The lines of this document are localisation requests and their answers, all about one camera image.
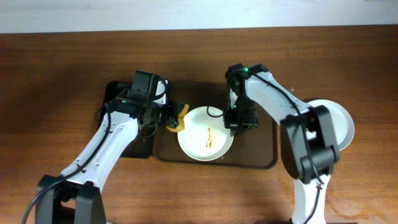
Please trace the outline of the black water basin tray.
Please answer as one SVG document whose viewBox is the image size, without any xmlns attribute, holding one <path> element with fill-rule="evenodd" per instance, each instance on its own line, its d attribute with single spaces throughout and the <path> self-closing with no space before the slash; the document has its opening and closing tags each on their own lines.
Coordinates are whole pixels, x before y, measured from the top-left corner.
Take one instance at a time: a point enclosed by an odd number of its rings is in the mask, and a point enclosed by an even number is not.
<svg viewBox="0 0 398 224">
<path fill-rule="evenodd" d="M 171 107 L 169 91 L 167 79 L 159 79 L 146 90 L 137 82 L 109 82 L 98 126 L 105 139 L 98 155 L 105 159 L 152 156 L 155 132 L 165 126 L 164 116 Z"/>
</svg>

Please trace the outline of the pale green plate with ketchup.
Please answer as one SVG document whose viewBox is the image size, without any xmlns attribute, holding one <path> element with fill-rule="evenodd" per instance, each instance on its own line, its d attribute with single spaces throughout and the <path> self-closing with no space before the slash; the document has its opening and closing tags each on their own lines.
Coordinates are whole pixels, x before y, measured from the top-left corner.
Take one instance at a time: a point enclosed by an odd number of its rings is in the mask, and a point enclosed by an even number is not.
<svg viewBox="0 0 398 224">
<path fill-rule="evenodd" d="M 351 144 L 355 134 L 354 121 L 348 111 L 331 100 L 312 100 L 308 104 L 312 107 L 326 106 L 331 114 L 338 149 L 340 151 L 346 149 Z"/>
</svg>

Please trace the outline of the white plate with ketchup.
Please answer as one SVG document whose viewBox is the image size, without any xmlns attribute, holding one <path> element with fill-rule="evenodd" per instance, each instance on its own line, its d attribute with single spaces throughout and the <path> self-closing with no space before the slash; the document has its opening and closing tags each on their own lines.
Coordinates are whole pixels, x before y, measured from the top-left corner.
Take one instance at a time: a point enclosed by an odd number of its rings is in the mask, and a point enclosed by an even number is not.
<svg viewBox="0 0 398 224">
<path fill-rule="evenodd" d="M 197 161 L 213 161 L 231 147 L 234 137 L 224 127 L 222 111 L 201 106 L 184 117 L 185 129 L 177 134 L 182 151 Z"/>
</svg>

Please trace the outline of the brown serving tray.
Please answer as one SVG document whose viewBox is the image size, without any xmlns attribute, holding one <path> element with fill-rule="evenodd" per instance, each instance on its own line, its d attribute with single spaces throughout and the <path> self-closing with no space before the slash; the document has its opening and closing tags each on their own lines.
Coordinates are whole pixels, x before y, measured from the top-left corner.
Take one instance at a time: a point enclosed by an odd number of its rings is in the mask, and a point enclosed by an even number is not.
<svg viewBox="0 0 398 224">
<path fill-rule="evenodd" d="M 169 98 L 189 105 L 189 111 L 201 106 L 227 107 L 227 87 L 222 83 L 183 82 L 171 83 Z M 165 162 L 234 166 L 251 169 L 270 169 L 278 160 L 277 124 L 260 107 L 257 107 L 259 126 L 236 135 L 225 154 L 212 161 L 198 161 L 183 152 L 176 133 L 158 128 L 154 135 L 152 152 Z"/>
</svg>

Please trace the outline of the orange green scrub sponge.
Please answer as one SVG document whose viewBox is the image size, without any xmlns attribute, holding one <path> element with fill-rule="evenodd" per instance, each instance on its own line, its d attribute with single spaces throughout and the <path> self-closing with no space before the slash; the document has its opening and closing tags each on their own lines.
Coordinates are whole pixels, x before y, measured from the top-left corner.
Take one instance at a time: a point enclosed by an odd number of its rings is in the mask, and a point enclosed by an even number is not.
<svg viewBox="0 0 398 224">
<path fill-rule="evenodd" d="M 173 133 L 178 133 L 185 129 L 184 117 L 188 113 L 189 106 L 185 103 L 173 101 L 172 109 L 172 118 L 174 122 L 166 125 L 166 128 Z"/>
</svg>

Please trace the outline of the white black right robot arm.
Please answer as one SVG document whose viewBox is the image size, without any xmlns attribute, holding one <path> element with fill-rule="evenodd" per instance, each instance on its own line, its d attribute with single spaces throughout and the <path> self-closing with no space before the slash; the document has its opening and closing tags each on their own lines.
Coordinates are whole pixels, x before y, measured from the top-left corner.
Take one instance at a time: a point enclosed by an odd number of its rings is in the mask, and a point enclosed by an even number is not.
<svg viewBox="0 0 398 224">
<path fill-rule="evenodd" d="M 324 223 L 326 187 L 340 159 L 329 109 L 294 97 L 262 64 L 232 65 L 225 79 L 225 128 L 235 136 L 258 127 L 260 106 L 279 125 L 282 163 L 294 180 L 295 207 L 289 221 Z"/>
</svg>

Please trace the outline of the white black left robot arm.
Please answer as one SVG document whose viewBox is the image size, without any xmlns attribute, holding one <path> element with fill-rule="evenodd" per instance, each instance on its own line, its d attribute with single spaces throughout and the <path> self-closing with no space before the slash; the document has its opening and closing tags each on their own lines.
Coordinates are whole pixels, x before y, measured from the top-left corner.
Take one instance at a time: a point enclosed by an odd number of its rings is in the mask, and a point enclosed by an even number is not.
<svg viewBox="0 0 398 224">
<path fill-rule="evenodd" d="M 125 148 L 144 138 L 144 128 L 181 131 L 188 107 L 164 97 L 141 101 L 117 96 L 106 102 L 95 135 L 59 176 L 41 178 L 25 214 L 34 210 L 36 223 L 107 223 L 101 193 Z"/>
</svg>

